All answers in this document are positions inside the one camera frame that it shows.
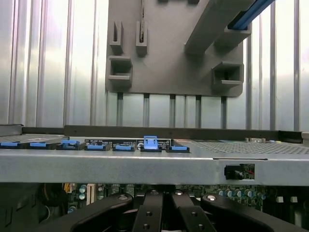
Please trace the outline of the green RAM stick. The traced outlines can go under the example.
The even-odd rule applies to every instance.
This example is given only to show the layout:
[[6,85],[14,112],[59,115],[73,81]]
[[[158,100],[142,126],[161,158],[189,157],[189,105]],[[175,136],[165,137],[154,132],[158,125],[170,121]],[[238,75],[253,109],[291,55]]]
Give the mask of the green RAM stick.
[[140,0],[140,44],[145,43],[145,0]]

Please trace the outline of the open black PC case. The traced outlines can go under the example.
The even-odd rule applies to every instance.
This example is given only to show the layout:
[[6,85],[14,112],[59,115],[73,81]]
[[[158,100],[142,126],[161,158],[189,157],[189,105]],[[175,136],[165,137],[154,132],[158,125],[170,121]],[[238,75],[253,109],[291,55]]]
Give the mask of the open black PC case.
[[309,187],[309,132],[0,124],[0,184]]

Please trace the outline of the grey plastic parts rack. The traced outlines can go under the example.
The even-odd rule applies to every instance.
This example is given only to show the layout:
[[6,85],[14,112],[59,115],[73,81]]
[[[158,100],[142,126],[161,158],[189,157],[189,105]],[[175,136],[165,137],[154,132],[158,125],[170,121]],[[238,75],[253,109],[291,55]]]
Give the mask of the grey plastic parts rack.
[[243,41],[228,29],[254,0],[109,0],[105,86],[110,92],[238,97]]

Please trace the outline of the hard disk with blue caddy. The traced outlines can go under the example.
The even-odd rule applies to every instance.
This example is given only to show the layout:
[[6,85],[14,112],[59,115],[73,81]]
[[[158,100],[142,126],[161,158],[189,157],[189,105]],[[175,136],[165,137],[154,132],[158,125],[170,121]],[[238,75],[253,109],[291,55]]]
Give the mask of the hard disk with blue caddy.
[[252,6],[246,11],[241,11],[228,24],[227,28],[232,30],[247,30],[251,22],[274,1],[275,0],[254,0]]

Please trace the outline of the green motherboard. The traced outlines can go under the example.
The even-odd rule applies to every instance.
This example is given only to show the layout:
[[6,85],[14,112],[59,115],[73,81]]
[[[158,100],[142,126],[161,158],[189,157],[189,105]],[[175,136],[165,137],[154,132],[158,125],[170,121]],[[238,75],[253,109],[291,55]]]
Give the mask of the green motherboard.
[[133,184],[0,184],[0,232],[33,232],[34,229],[114,194],[129,194],[133,208],[117,225],[104,232],[132,232],[144,195],[163,194],[161,232],[187,232],[171,194],[187,193],[195,205],[202,196],[218,194],[309,232],[309,187],[252,185],[133,185]]

